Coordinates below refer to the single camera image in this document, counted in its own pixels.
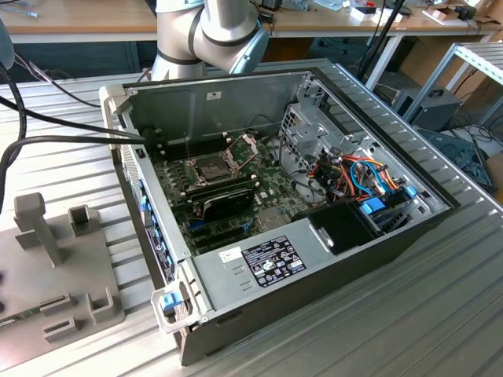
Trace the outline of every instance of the desk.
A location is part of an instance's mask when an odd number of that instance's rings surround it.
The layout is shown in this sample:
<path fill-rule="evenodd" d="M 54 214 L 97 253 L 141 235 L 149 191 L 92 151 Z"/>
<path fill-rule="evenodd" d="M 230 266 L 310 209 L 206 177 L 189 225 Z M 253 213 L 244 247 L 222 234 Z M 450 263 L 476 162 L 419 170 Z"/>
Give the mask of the desk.
<path fill-rule="evenodd" d="M 14 43 L 111 42 L 156 39 L 156 18 L 144 0 L 31 0 L 39 18 L 0 11 Z M 279 9 L 271 35 L 287 37 L 358 37 L 373 34 L 376 25 L 359 22 L 347 9 L 333 12 L 313 4 L 308 12 Z M 444 27 L 428 19 L 419 9 L 393 26 L 391 36 L 366 83 L 373 89 L 406 35 L 482 35 L 489 42 L 502 25 Z"/>

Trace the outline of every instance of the white label sticker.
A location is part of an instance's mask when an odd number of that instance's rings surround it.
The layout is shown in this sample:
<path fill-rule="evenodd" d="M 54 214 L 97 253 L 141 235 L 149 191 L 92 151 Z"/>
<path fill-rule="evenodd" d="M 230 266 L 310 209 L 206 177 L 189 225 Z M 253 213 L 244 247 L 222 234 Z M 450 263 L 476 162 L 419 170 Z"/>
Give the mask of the white label sticker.
<path fill-rule="evenodd" d="M 220 251 L 218 253 L 218 256 L 220 257 L 220 259 L 222 259 L 223 263 L 233 261 L 234 259 L 241 258 L 241 248 L 233 247 L 232 249 L 229 250 Z"/>
<path fill-rule="evenodd" d="M 219 100 L 222 97 L 222 92 L 206 93 L 206 101 Z"/>
<path fill-rule="evenodd" d="M 292 268 L 292 269 L 293 269 L 294 267 L 296 267 L 296 266 L 298 266 L 298 265 L 302 265 L 302 261 L 295 261 L 295 262 L 293 262 L 293 263 L 290 265 L 290 268 Z"/>

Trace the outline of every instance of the psu label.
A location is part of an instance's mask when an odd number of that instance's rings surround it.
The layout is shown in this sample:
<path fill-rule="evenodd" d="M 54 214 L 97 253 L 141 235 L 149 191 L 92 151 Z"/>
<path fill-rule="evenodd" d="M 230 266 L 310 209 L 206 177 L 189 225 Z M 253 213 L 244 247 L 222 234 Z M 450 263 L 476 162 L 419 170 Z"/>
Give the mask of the psu label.
<path fill-rule="evenodd" d="M 257 284 L 264 288 L 306 269 L 286 236 L 243 250 L 242 255 Z"/>

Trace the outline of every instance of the blue latch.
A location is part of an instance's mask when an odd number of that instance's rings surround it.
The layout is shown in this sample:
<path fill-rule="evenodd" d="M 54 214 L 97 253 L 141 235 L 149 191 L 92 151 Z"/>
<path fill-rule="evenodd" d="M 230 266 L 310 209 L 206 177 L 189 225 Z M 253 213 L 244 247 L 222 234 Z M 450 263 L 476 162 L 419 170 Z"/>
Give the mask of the blue latch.
<path fill-rule="evenodd" d="M 416 191 L 416 189 L 415 189 L 414 187 L 412 187 L 412 186 L 407 186 L 407 187 L 406 187 L 406 192 L 407 192 L 407 194 L 408 194 L 411 198 L 413 198 L 414 196 L 416 196 L 416 195 L 417 195 L 417 191 Z"/>
<path fill-rule="evenodd" d="M 385 208 L 384 203 L 379 198 L 368 199 L 362 204 L 362 209 L 366 214 L 373 214 L 377 210 Z"/>
<path fill-rule="evenodd" d="M 140 210 L 146 210 L 147 209 L 148 201 L 149 200 L 147 199 L 147 196 L 142 196 L 141 197 Z"/>
<path fill-rule="evenodd" d="M 175 306 L 180 305 L 183 302 L 182 293 L 180 291 L 175 291 L 167 293 L 159 298 L 159 304 L 162 310 L 169 310 Z"/>

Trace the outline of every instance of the slotted aluminum table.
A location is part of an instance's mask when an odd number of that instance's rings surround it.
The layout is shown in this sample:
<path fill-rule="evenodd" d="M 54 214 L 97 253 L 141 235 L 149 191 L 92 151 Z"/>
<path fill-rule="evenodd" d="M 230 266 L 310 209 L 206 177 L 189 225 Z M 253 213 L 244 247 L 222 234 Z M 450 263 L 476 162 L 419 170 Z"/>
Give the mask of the slotted aluminum table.
<path fill-rule="evenodd" d="M 423 102 L 423 99 L 430 93 L 431 88 L 433 88 L 437 80 L 453 62 L 455 57 L 463 59 L 464 64 L 457 74 L 450 80 L 449 84 L 447 84 L 446 88 L 448 90 L 453 89 L 470 65 L 484 73 L 487 77 L 491 77 L 500 85 L 503 85 L 503 43 L 454 43 L 440 61 L 437 68 L 435 68 L 430 78 L 424 84 L 423 89 L 421 89 L 421 91 L 417 94 L 417 97 L 403 115 L 403 118 L 406 121 L 410 121 L 413 115 L 416 114 L 416 111 Z M 494 104 L 491 110 L 489 110 L 484 117 L 481 118 L 480 123 L 485 124 L 502 104 L 503 97 Z"/>
<path fill-rule="evenodd" d="M 259 70 L 313 66 L 343 88 L 462 208 L 390 265 L 251 338 L 182 368 L 173 337 L 159 333 L 149 307 L 152 281 L 108 147 L 29 145 L 9 170 L 7 197 L 40 191 L 47 198 L 50 215 L 77 203 L 97 208 L 127 316 L 113 328 L 4 375 L 501 375 L 503 209 L 342 68 L 327 60 L 303 60 L 262 64 Z M 97 101 L 100 86 L 137 77 L 79 79 L 63 85 L 86 100 Z M 5 87 L 0 92 L 11 96 Z M 21 92 L 28 108 L 102 124 L 98 109 L 69 100 L 48 84 L 22 85 Z M 17 116 L 2 110 L 0 122 L 0 141 L 5 147 L 16 137 Z M 344 126 L 351 130 L 354 121 L 348 116 Z M 28 135 L 88 134 L 33 120 L 28 128 Z M 12 214 L 12 204 L 6 203 L 0 216 L 3 227 L 13 225 Z"/>

